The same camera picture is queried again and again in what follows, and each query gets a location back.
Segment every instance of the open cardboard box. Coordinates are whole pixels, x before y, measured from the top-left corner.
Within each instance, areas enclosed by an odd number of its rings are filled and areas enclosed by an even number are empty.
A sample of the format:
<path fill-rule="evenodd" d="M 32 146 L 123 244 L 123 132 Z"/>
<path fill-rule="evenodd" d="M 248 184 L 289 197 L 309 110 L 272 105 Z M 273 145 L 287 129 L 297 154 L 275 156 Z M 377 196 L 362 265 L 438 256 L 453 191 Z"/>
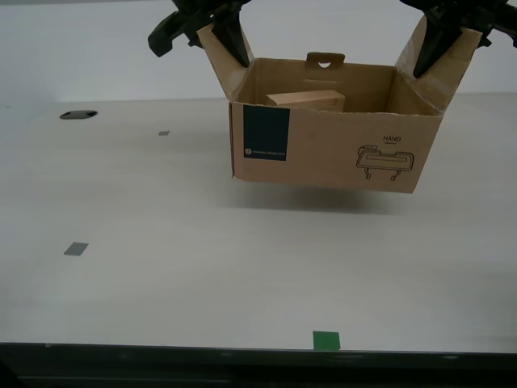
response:
<path fill-rule="evenodd" d="M 469 67 L 481 33 L 464 29 L 420 79 L 414 65 L 427 21 L 418 24 L 395 66 L 253 58 L 243 68 L 212 34 L 198 31 L 229 100 L 233 177 L 246 181 L 408 192 L 416 188 L 435 135 Z M 267 95 L 334 90 L 344 112 L 266 106 Z"/>

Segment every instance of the wooden block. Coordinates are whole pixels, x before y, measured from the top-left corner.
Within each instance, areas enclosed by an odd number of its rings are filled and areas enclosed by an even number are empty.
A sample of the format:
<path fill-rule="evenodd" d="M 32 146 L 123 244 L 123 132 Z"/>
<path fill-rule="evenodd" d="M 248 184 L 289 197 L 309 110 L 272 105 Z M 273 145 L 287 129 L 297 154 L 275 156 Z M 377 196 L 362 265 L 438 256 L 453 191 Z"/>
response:
<path fill-rule="evenodd" d="M 318 111 L 343 112 L 345 96 L 337 91 L 302 91 L 267 95 L 267 105 L 282 108 L 307 108 Z"/>

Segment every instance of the white wall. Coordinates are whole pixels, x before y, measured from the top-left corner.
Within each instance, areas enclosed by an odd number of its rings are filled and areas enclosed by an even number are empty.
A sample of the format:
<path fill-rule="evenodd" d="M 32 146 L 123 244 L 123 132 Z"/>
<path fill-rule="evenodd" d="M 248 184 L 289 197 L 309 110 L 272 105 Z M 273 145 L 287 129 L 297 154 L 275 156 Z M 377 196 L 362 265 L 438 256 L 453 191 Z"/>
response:
<path fill-rule="evenodd" d="M 161 59 L 149 50 L 147 36 L 174 10 L 171 1 L 103 1 L 0 6 L 0 106 L 222 96 L 204 53 L 186 38 Z M 242 22 L 257 57 L 317 50 L 391 65 L 420 16 L 398 0 L 255 0 Z M 492 48 L 477 52 L 462 91 L 517 91 L 517 49 L 503 34 L 492 39 Z M 7 110 L 0 108 L 0 120 Z"/>

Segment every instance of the table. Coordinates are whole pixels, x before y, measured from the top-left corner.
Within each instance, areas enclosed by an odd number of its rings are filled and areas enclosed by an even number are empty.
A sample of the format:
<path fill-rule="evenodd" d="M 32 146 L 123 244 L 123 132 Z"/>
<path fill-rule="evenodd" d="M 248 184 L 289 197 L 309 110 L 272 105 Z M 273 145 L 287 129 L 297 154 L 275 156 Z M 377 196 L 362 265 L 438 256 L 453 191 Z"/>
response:
<path fill-rule="evenodd" d="M 234 181 L 226 105 L 0 139 L 0 342 L 517 352 L 517 95 L 455 97 L 413 195 Z"/>

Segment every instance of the green tape marker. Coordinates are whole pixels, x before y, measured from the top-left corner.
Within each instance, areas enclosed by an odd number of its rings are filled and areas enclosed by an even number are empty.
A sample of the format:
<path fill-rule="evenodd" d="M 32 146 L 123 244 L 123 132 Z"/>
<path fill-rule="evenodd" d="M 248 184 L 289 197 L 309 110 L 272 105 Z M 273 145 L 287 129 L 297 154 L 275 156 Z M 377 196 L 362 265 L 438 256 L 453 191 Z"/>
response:
<path fill-rule="evenodd" d="M 339 350 L 339 333 L 331 331 L 313 331 L 314 350 Z"/>

